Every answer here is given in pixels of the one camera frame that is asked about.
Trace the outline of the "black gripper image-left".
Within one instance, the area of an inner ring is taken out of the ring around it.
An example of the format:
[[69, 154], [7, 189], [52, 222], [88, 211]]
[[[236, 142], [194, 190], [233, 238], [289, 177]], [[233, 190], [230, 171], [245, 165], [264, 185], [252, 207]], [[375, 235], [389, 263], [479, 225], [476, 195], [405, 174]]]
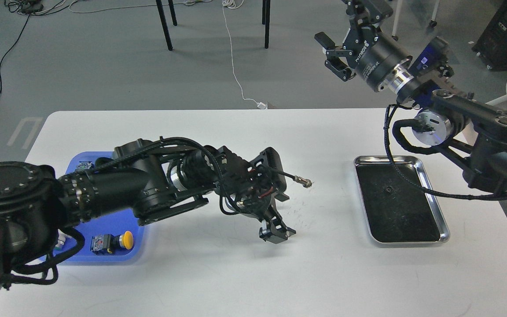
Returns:
[[284, 223], [282, 216], [276, 209], [275, 198], [245, 199], [245, 216], [261, 221], [259, 237], [264, 241], [270, 235], [278, 235], [283, 240], [288, 240], [297, 233], [295, 229], [288, 227]]

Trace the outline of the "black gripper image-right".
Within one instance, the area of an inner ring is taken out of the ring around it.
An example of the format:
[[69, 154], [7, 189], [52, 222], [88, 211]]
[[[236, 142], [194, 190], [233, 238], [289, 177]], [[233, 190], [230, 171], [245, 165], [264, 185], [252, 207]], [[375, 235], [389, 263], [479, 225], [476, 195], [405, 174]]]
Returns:
[[[382, 34], [382, 21], [394, 14], [385, 0], [343, 2], [349, 16], [344, 48], [336, 46], [325, 32], [315, 34], [315, 40], [326, 56], [325, 66], [343, 81], [351, 80], [357, 74], [374, 92], [379, 92], [392, 71], [397, 66], [409, 66], [413, 57], [397, 41]], [[341, 60], [342, 57], [346, 57], [348, 64]]]

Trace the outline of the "black robot arm image-left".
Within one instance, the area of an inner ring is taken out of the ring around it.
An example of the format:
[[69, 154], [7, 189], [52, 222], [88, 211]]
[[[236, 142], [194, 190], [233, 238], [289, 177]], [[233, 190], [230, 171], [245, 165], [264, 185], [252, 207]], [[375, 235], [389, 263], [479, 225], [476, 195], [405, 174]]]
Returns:
[[227, 215], [260, 222], [259, 236], [282, 243], [294, 235], [284, 223], [276, 201], [286, 201], [286, 178], [308, 188], [311, 181], [283, 171], [278, 152], [263, 149], [245, 160], [226, 146], [202, 145], [227, 138], [242, 150], [271, 141], [284, 146], [290, 162], [332, 168], [346, 141], [339, 118], [331, 110], [271, 110], [265, 114], [238, 111], [169, 111], [143, 114], [126, 111], [121, 133], [151, 124], [167, 124], [168, 132], [190, 132], [156, 141], [137, 139], [97, 159], [87, 170], [58, 178], [48, 165], [0, 162], [0, 290], [13, 284], [50, 285], [58, 264], [86, 245], [78, 231], [83, 223], [132, 210], [138, 225], [149, 225], [205, 206], [211, 192]]

